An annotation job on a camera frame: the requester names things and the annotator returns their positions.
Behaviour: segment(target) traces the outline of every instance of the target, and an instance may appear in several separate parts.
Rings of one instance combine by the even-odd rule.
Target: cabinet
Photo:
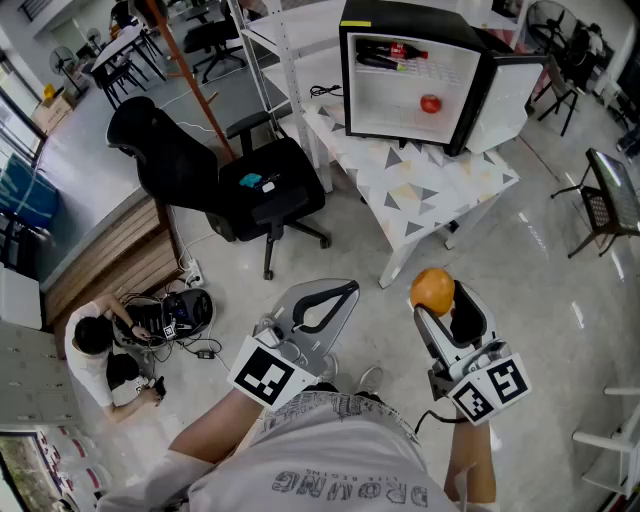
[[[0,321],[0,424],[79,421],[65,361],[53,334]]]

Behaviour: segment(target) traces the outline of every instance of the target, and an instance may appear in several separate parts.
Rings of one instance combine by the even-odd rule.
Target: hand
[[[155,388],[145,388],[140,391],[140,395],[138,396],[144,403],[152,403],[155,404],[156,407],[160,402],[162,402],[162,397],[158,394]]]
[[[149,331],[147,331],[144,327],[140,327],[139,325],[134,325],[131,328],[131,332],[136,338],[143,341],[147,341],[149,338],[151,338],[151,334],[149,334]]]

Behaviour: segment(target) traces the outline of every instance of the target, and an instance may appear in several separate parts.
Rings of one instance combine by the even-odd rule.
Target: mini fridge
[[[437,144],[449,156],[465,147],[481,153],[515,137],[546,57],[496,51],[483,42],[491,37],[454,12],[347,0],[340,22],[346,133]],[[388,43],[410,45],[426,58],[379,54],[406,71],[358,60],[363,45]],[[425,95],[440,100],[438,112],[422,110]]]

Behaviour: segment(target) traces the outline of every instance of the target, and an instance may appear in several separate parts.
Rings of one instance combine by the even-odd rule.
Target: wooden pole
[[[169,45],[169,51],[171,52],[171,56],[178,63],[178,66],[180,67],[180,71],[182,71],[182,76],[184,76],[187,79],[187,82],[189,83],[189,87],[191,87],[193,94],[198,100],[198,103],[200,103],[200,107],[202,107],[204,115],[207,116],[207,119],[211,123],[211,126],[213,127],[216,134],[218,135],[218,138],[222,142],[224,149],[227,151],[229,158],[231,158],[231,160],[235,160],[236,156],[233,154],[233,150],[231,149],[231,146],[229,146],[229,141],[227,140],[224,133],[220,129],[220,125],[218,124],[218,121],[216,121],[216,118],[213,115],[213,112],[211,112],[211,109],[209,108],[207,100],[202,95],[202,91],[198,87],[198,83],[196,82],[196,79],[193,77],[193,74],[191,73],[189,66],[187,66],[187,63],[184,61],[184,58],[182,57],[182,53],[180,53],[180,50],[178,49],[178,45],[173,39],[171,32],[169,32],[169,29],[167,28],[166,20],[160,14],[160,11],[158,11],[158,7],[156,6],[156,1],[147,0],[147,5],[149,6],[149,9],[151,9],[151,12],[153,13],[153,17],[156,19],[156,22],[158,23],[158,28],[160,29],[160,33],[162,34],[162,37],[164,37],[164,40]]]

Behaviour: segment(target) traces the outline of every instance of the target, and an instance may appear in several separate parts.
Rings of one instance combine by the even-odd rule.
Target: blue bin
[[[0,173],[0,212],[13,213],[25,225],[48,229],[58,209],[58,190],[17,155]]]

